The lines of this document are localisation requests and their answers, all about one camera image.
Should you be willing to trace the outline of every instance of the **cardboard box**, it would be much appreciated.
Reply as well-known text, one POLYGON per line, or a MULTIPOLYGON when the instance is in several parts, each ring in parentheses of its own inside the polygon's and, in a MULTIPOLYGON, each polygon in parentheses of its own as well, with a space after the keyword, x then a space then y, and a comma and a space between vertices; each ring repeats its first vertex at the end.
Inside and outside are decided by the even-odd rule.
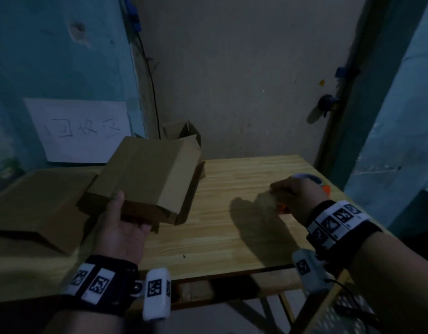
MULTIPOLYGON (((189 136, 194 136, 201 150, 201 135, 190 121, 178 121, 173 123, 166 123, 162 125, 161 129, 163 131, 162 133, 163 138, 169 139, 169 140, 188 138, 189 136)), ((203 162, 201 155, 198 162, 199 164, 203 162)), ((205 168, 203 168, 200 179, 205 177, 206 177, 205 168)))
POLYGON ((122 213, 151 222, 183 224, 204 163, 193 138, 177 140, 125 137, 90 186, 86 201, 105 206, 124 191, 122 213))
POLYGON ((0 234, 33 235, 66 254, 79 246, 89 216, 75 205, 95 178, 92 172, 38 170, 0 193, 0 234))

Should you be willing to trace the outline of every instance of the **wire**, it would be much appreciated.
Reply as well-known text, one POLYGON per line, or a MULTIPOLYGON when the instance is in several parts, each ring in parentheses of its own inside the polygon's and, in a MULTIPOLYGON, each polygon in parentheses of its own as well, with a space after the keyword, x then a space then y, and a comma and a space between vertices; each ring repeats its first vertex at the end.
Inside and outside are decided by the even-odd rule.
POLYGON ((146 57, 146 53, 144 52, 143 42, 141 41, 141 37, 140 37, 140 35, 139 35, 139 32, 136 32, 136 34, 137 34, 137 36, 138 36, 139 45, 141 46, 141 52, 142 52, 142 54, 143 54, 144 61, 146 62, 146 67, 148 68, 149 78, 151 79, 151 84, 152 84, 152 94, 153 94, 153 96, 154 96, 155 115, 156 115, 156 117, 157 117, 158 139, 161 139, 161 134, 160 134, 160 120, 158 119, 157 99, 156 99, 156 96, 155 96, 154 80, 153 80, 153 78, 152 78, 152 73, 151 73, 151 70, 150 70, 150 68, 149 68, 148 58, 146 57))
MULTIPOLYGON (((341 286, 341 287, 342 287, 342 289, 343 289, 343 290, 344 290, 344 291, 345 291, 345 292, 350 296, 350 298, 353 300, 353 303, 355 304, 356 308, 357 308, 361 313, 363 313, 363 310, 362 310, 361 305, 356 301, 356 298, 355 298, 354 294, 353 294, 353 293, 348 289, 348 287, 347 287, 347 286, 345 286, 344 284, 341 284, 339 281, 334 280, 334 279, 324 279, 324 281, 325 281, 325 282, 333 282, 333 283, 335 283, 335 284, 337 284, 337 285, 341 286)), ((364 323, 364 326, 365 326, 365 332, 366 332, 367 334, 369 334, 367 323, 366 323, 364 320, 362 320, 362 319, 359 319, 359 320, 361 320, 361 321, 364 323)))

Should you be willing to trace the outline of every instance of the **paper sheet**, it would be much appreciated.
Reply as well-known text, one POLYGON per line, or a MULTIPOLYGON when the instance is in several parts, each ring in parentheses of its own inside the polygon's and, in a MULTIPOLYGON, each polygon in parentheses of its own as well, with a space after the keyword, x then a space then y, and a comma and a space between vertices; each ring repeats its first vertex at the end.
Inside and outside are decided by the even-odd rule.
POLYGON ((130 136, 125 102, 24 98, 47 160, 106 163, 130 136))

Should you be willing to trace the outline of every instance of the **wristband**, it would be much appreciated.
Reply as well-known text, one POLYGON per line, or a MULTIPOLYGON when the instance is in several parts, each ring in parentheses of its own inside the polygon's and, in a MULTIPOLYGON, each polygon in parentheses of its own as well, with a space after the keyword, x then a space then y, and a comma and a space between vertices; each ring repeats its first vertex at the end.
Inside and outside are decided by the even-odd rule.
POLYGON ((122 316, 142 290, 137 279, 138 266, 134 263, 92 255, 62 293, 63 309, 122 316))
POLYGON ((373 233, 382 232, 369 219, 349 202, 328 200, 311 212, 306 239, 318 256, 347 268, 363 242, 373 233))

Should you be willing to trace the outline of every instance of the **forearm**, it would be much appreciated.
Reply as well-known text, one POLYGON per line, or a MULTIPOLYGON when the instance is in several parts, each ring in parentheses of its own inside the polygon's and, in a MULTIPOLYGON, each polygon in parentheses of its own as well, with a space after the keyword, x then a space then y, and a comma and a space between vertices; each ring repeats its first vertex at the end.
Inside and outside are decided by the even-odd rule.
POLYGON ((389 331, 428 333, 428 261, 377 232, 363 243, 349 271, 389 331))
POLYGON ((43 334, 116 334, 123 331, 123 320, 116 315, 85 311, 58 312, 43 334))

